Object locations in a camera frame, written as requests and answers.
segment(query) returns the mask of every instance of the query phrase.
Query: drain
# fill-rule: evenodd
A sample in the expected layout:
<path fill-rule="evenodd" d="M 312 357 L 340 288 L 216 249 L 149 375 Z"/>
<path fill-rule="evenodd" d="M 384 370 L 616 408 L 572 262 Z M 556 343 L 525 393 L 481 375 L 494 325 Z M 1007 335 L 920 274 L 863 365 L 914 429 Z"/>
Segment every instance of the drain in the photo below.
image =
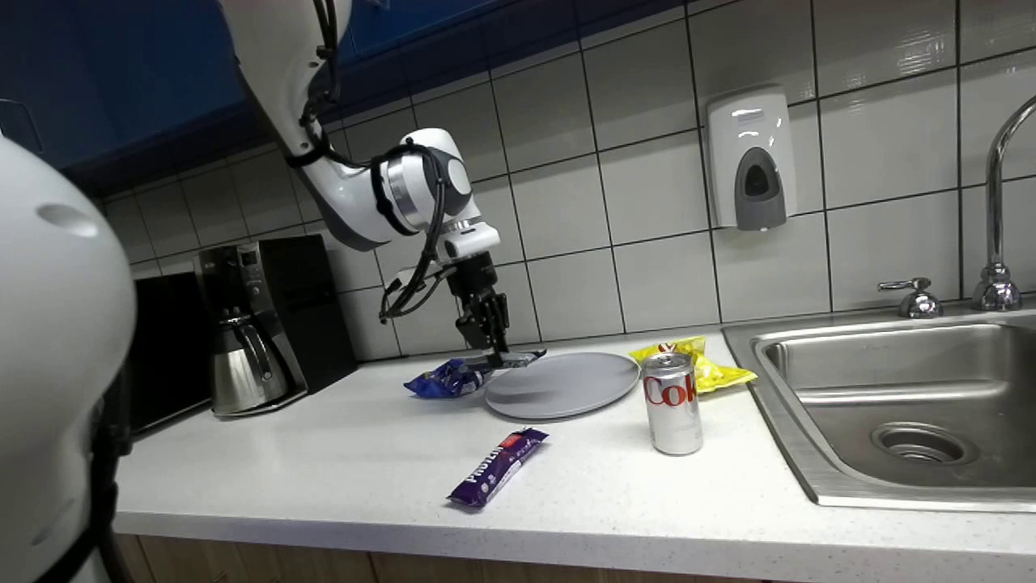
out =
<path fill-rule="evenodd" d="M 876 434 L 876 444 L 910 462 L 964 462 L 970 459 L 970 444 L 954 437 L 953 431 L 939 426 L 920 426 L 920 420 L 893 420 L 885 426 Z"/>

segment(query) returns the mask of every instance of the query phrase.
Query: white tile wall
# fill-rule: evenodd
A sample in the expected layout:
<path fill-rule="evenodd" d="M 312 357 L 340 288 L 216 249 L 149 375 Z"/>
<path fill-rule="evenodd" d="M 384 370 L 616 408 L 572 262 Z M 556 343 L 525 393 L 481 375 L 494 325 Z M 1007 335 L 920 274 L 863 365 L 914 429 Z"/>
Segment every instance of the white tile wall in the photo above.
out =
<path fill-rule="evenodd" d="M 503 231 L 512 343 L 893 307 L 900 294 L 875 288 L 900 277 L 959 299 L 985 265 L 970 186 L 1000 120 L 1036 95 L 1034 24 L 1029 0 L 963 0 L 963 24 L 953 0 L 698 0 L 336 120 L 329 137 L 371 158 L 416 128 L 458 133 Z M 771 232 L 710 231 L 698 114 L 758 85 L 793 103 L 802 213 Z M 1007 186 L 1007 262 L 1036 291 L 1036 128 L 1007 174 L 1023 180 Z M 276 145 L 118 194 L 106 213 L 135 277 L 198 269 L 192 257 L 221 240 L 320 232 Z M 376 254 L 325 240 L 362 361 L 463 348 L 448 288 L 416 318 L 376 318 L 422 237 Z"/>

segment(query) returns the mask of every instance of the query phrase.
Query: coffee maker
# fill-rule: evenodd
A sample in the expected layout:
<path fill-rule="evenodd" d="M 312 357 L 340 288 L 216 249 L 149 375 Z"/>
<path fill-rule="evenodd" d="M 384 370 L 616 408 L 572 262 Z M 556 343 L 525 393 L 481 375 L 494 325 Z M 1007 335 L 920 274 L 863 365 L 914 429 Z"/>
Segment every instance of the coffee maker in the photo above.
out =
<path fill-rule="evenodd" d="M 357 370 L 320 237 L 201 254 L 216 326 L 213 414 L 285 408 Z"/>

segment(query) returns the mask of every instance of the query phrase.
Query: soap dispenser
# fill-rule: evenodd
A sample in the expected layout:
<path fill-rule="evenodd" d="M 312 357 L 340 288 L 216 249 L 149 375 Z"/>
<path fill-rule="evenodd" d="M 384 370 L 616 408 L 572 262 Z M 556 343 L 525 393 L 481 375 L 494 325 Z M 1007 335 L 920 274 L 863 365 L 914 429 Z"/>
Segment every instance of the soap dispenser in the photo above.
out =
<path fill-rule="evenodd" d="M 776 88 L 710 103 L 710 174 L 723 231 L 771 231 L 795 213 L 791 114 Z"/>

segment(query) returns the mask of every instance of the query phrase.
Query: white robot head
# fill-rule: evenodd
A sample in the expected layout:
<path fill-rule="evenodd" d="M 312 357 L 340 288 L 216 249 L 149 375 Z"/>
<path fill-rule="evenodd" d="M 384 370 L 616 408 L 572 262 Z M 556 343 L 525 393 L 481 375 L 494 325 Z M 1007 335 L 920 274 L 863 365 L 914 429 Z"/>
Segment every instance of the white robot head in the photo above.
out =
<path fill-rule="evenodd" d="M 80 505 L 88 418 L 129 351 L 133 318 L 106 221 L 0 133 L 0 579 L 24 579 L 40 537 Z"/>

